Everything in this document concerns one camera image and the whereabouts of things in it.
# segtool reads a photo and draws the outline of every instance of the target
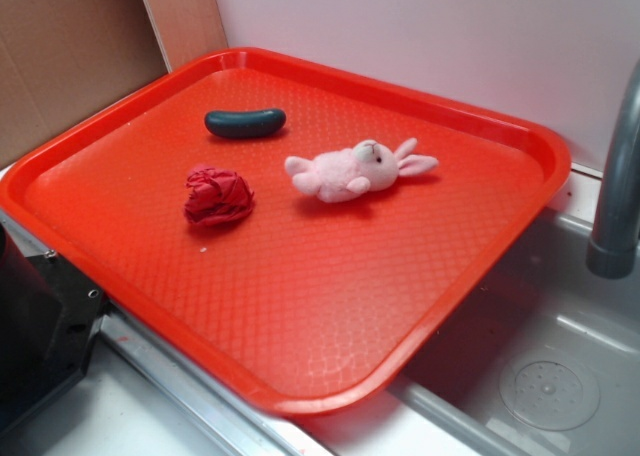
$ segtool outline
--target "faucet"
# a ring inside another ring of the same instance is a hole
[[[608,279],[633,269],[640,233],[640,61],[620,106],[602,178],[587,267]]]

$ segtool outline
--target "stuffed animal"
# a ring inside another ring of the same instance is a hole
[[[339,203],[386,189],[398,177],[417,176],[435,168],[436,158],[411,154],[417,144],[416,138],[408,139],[394,153],[368,139],[353,148],[322,153],[313,160],[289,156],[284,167],[301,193],[326,203]]]

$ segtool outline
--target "crumpled fabric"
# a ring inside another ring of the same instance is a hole
[[[200,164],[187,177],[191,189],[184,216],[191,224],[213,226],[245,218],[255,207],[254,191],[235,171]]]

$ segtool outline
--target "drain strainer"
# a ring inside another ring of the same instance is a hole
[[[586,423],[600,402],[595,376],[553,350],[529,351],[509,361],[500,375],[500,396],[520,421],[550,431]]]

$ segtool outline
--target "sink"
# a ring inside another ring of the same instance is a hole
[[[545,210],[406,366],[402,391],[487,454],[637,454],[640,271],[592,275],[590,229]]]

